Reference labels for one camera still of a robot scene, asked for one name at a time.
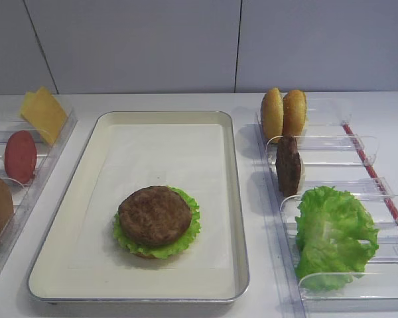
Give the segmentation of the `yellow cheese slice front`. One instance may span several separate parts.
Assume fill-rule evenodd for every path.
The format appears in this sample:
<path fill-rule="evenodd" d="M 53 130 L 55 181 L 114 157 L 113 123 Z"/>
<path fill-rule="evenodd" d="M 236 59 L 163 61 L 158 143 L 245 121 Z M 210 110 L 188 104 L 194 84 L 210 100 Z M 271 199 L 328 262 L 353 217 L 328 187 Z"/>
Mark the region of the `yellow cheese slice front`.
<path fill-rule="evenodd" d="M 68 118 L 58 100 L 45 87 L 40 87 L 35 93 L 25 93 L 19 114 L 50 146 L 56 142 Z"/>

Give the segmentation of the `brown meat patty on tray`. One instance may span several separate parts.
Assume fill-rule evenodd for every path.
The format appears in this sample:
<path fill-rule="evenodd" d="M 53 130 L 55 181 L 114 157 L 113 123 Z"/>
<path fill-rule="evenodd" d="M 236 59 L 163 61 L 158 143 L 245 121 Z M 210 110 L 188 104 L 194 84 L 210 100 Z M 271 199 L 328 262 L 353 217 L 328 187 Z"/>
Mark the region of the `brown meat patty on tray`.
<path fill-rule="evenodd" d="M 117 212 L 125 236 L 153 247 L 176 242 L 192 221 L 192 212 L 182 196 L 161 185 L 133 192 Z"/>

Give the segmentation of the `brown meat patty in rack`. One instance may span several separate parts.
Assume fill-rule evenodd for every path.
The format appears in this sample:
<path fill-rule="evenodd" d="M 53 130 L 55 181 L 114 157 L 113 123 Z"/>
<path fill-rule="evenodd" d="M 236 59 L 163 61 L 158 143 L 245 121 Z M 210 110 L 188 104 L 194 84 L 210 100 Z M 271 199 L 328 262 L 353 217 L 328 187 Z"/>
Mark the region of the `brown meat patty in rack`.
<path fill-rule="evenodd" d="M 279 139 L 275 166 L 279 191 L 284 197 L 296 195 L 301 179 L 302 165 L 295 137 L 283 136 Z"/>

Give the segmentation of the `green lettuce under patty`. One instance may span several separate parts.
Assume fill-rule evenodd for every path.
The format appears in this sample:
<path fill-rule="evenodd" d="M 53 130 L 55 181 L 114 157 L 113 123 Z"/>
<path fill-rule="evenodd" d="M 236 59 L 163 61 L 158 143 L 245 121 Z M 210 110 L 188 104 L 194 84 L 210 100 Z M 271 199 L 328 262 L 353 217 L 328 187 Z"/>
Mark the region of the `green lettuce under patty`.
<path fill-rule="evenodd" d="M 174 243 L 164 245 L 164 246 L 145 246 L 143 244 L 135 243 L 133 240 L 129 239 L 127 236 L 123 234 L 118 212 L 115 214 L 114 223 L 113 223 L 113 237 L 119 243 L 119 245 L 128 250 L 131 254 L 136 252 L 141 252 L 143 254 L 153 254 L 156 257 L 167 259 L 173 255 L 177 255 L 182 251 L 186 250 L 191 243 L 194 242 L 196 235 L 200 233 L 201 224 L 200 224 L 200 206 L 197 204 L 196 200 L 193 197 L 190 197 L 186 192 L 176 187 L 167 186 L 180 194 L 182 198 L 187 202 L 191 212 L 192 212 L 192 221 L 187 229 L 187 231 Z"/>

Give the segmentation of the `green lettuce leaf in rack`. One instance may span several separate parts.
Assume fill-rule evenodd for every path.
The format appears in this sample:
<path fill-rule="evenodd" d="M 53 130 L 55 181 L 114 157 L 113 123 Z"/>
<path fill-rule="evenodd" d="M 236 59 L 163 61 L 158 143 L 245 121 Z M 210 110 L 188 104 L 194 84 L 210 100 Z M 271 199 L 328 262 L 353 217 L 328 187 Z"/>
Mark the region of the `green lettuce leaf in rack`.
<path fill-rule="evenodd" d="M 320 186 L 306 191 L 298 206 L 295 269 L 301 285 L 338 290 L 362 273 L 379 248 L 379 229 L 361 201 L 348 191 Z"/>

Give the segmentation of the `red tomato slice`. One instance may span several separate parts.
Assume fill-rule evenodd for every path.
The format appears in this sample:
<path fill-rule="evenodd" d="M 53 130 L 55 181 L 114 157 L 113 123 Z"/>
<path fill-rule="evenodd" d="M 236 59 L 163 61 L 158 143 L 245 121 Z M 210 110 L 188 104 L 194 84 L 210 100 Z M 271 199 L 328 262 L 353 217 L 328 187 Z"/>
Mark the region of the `red tomato slice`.
<path fill-rule="evenodd" d="M 6 174 L 26 184 L 34 176 L 37 151 L 34 139 L 29 131 L 17 131 L 7 141 L 4 152 Z"/>

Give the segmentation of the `white paper tray liner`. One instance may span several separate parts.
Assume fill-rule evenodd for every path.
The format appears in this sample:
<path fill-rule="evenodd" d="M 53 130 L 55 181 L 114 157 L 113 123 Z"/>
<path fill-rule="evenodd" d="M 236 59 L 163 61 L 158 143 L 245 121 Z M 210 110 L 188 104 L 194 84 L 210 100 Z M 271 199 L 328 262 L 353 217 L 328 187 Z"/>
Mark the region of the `white paper tray liner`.
<path fill-rule="evenodd" d="M 76 229 L 73 268 L 227 268 L 232 262 L 224 133 L 217 124 L 111 125 L 91 140 L 72 179 Z M 120 203 L 138 189 L 176 187 L 200 208 L 201 230 L 180 254 L 144 259 L 113 235 Z"/>

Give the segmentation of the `cream metal tray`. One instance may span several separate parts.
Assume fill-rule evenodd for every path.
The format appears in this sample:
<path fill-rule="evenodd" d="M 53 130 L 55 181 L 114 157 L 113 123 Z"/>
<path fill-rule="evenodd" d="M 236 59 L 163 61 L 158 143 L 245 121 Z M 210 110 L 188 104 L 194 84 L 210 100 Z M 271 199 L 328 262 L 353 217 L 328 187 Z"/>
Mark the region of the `cream metal tray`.
<path fill-rule="evenodd" d="M 111 125 L 217 124 L 224 133 L 232 262 L 229 267 L 73 268 L 70 266 L 76 229 L 82 216 L 70 193 L 72 179 L 91 140 L 102 140 Z M 249 264 L 231 117 L 220 111 L 114 111 L 100 116 L 72 174 L 48 228 L 28 279 L 29 290 L 40 300 L 57 302 L 229 303 L 249 285 Z"/>

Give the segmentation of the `golden bun half left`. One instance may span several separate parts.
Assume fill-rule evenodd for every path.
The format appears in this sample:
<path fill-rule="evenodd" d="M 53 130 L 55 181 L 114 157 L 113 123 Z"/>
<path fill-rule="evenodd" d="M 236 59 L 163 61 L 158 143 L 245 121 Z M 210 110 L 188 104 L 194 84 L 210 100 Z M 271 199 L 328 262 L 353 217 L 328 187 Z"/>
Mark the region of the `golden bun half left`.
<path fill-rule="evenodd" d="M 277 87 L 271 88 L 261 102 L 261 126 L 267 140 L 282 135 L 283 98 Z"/>

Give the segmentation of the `golden bun half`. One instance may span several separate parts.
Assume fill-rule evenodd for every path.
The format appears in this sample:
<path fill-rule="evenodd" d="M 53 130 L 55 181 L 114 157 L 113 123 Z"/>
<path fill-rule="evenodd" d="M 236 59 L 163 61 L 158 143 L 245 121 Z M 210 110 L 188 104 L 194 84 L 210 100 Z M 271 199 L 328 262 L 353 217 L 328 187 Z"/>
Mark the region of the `golden bun half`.
<path fill-rule="evenodd" d="M 277 87 L 271 88 L 261 102 L 261 126 L 267 140 L 282 135 L 283 98 Z"/>
<path fill-rule="evenodd" d="M 283 98 L 283 136 L 302 134 L 306 112 L 306 94 L 299 89 L 290 90 Z"/>

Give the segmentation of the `bottom bun on tray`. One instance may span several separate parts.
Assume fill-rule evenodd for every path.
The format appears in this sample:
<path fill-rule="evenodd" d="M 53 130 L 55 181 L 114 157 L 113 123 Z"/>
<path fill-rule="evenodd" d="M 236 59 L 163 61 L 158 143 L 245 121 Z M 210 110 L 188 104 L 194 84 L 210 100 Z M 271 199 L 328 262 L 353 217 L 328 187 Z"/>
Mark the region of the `bottom bun on tray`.
<path fill-rule="evenodd" d="M 135 256 L 140 257 L 140 258 L 144 258 L 144 259 L 157 259 L 160 260 L 162 258 L 156 257 L 153 254 L 143 254 L 141 252 L 136 252 L 134 253 Z"/>

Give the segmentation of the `golden bun half right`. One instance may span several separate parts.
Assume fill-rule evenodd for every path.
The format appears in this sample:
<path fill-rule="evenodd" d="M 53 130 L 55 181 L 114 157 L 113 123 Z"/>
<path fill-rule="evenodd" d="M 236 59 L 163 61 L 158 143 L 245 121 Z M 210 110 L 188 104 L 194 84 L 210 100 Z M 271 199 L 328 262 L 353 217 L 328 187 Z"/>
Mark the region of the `golden bun half right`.
<path fill-rule="evenodd" d="M 283 98 L 283 136 L 302 134 L 306 112 L 306 94 L 299 89 L 290 90 Z"/>

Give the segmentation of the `clear acrylic right rack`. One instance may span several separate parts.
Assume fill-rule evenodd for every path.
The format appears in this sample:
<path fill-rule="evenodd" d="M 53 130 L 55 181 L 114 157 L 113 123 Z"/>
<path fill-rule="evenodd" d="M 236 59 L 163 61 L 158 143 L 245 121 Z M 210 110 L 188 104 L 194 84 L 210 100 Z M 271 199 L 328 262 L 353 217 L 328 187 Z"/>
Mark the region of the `clear acrylic right rack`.
<path fill-rule="evenodd" d="M 398 227 L 384 203 L 390 197 L 398 208 L 398 194 L 378 172 L 388 194 L 382 194 L 360 160 L 352 137 L 342 125 L 349 124 L 364 148 L 369 163 L 374 163 L 379 139 L 358 134 L 350 124 L 350 111 L 344 100 L 310 98 L 304 130 L 297 137 L 302 160 L 302 180 L 296 195 L 284 197 L 276 173 L 277 145 L 263 134 L 260 116 L 255 117 L 255 132 L 265 178 L 270 212 L 266 217 L 269 241 L 274 249 L 275 276 L 285 317 L 352 317 L 389 315 L 398 311 Z M 296 244 L 299 204 L 304 192 L 319 186 L 348 191 L 359 199 L 379 229 L 375 256 L 365 271 L 353 273 L 353 281 L 338 290 L 312 291 L 301 285 L 295 274 L 300 260 Z"/>

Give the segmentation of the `clear acrylic rack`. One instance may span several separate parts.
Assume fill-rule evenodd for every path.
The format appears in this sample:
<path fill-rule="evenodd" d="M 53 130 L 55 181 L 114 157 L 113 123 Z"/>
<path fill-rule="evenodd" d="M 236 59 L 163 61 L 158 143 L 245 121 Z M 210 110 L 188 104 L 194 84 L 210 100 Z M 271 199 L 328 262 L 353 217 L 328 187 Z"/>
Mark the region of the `clear acrylic rack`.
<path fill-rule="evenodd" d="M 304 130 L 297 137 L 302 160 L 302 180 L 296 195 L 284 197 L 276 173 L 277 145 L 263 134 L 260 116 L 255 117 L 255 132 L 265 178 L 270 212 L 266 217 L 269 241 L 274 249 L 275 276 L 285 317 L 352 317 L 389 315 L 398 311 L 398 227 L 384 203 L 390 197 L 398 208 L 398 194 L 378 172 L 388 194 L 382 194 L 360 160 L 352 137 L 342 125 L 349 124 L 364 148 L 369 163 L 374 163 L 379 139 L 358 134 L 350 124 L 350 111 L 344 100 L 310 98 Z M 359 199 L 379 229 L 375 256 L 365 271 L 353 273 L 353 281 L 338 290 L 312 291 L 301 285 L 295 274 L 300 260 L 296 244 L 299 204 L 304 192 L 319 186 L 348 191 Z"/>
<path fill-rule="evenodd" d="M 52 146 L 43 140 L 40 131 L 28 122 L 16 115 L 0 114 L 0 178 L 10 187 L 14 207 L 13 216 L 0 236 L 0 273 L 76 126 L 77 119 L 73 110 L 68 109 L 66 112 L 68 118 Z M 6 143 L 11 135 L 18 131 L 28 131 L 31 134 L 37 151 L 34 176 L 27 184 L 7 176 L 4 168 Z"/>

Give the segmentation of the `clear acrylic left rack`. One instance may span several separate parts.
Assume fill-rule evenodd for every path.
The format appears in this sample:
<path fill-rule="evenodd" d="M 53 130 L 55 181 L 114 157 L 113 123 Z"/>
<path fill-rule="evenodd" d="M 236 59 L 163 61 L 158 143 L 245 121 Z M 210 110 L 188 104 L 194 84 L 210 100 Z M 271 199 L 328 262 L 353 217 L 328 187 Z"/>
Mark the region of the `clear acrylic left rack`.
<path fill-rule="evenodd" d="M 73 110 L 68 109 L 66 112 L 68 118 L 52 146 L 43 140 L 40 131 L 28 122 L 16 115 L 0 114 L 0 178 L 10 187 L 14 207 L 13 216 L 0 236 L 0 273 L 76 126 L 77 119 Z M 6 143 L 11 135 L 18 131 L 28 131 L 31 134 L 37 151 L 34 176 L 27 184 L 7 176 L 4 168 Z"/>

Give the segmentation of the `red rail strip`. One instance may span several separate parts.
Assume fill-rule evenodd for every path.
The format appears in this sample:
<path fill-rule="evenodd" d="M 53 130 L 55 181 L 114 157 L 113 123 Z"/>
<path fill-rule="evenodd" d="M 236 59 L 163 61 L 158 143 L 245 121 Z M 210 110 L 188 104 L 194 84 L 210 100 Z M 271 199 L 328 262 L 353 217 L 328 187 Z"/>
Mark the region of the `red rail strip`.
<path fill-rule="evenodd" d="M 377 175 L 376 171 L 374 170 L 372 164 L 369 163 L 369 160 L 367 158 L 367 155 L 365 153 L 364 148 L 360 145 L 360 142 L 358 140 L 358 137 L 352 132 L 349 124 L 344 123 L 342 125 L 342 128 L 344 129 L 345 133 L 352 137 L 352 142 L 356 148 L 356 152 L 360 158 L 360 160 L 362 161 L 362 163 L 365 166 L 365 169 L 369 175 L 370 178 L 373 179 L 373 181 L 375 182 L 378 190 L 382 193 L 382 194 L 388 194 L 388 190 L 387 187 L 385 185 L 382 184 L 381 179 L 379 178 L 379 176 Z M 395 224 L 398 227 L 398 208 L 395 206 L 393 200 L 390 197 L 386 197 L 384 199 L 384 203 L 386 205 L 386 207 L 388 208 L 391 216 L 393 217 Z"/>

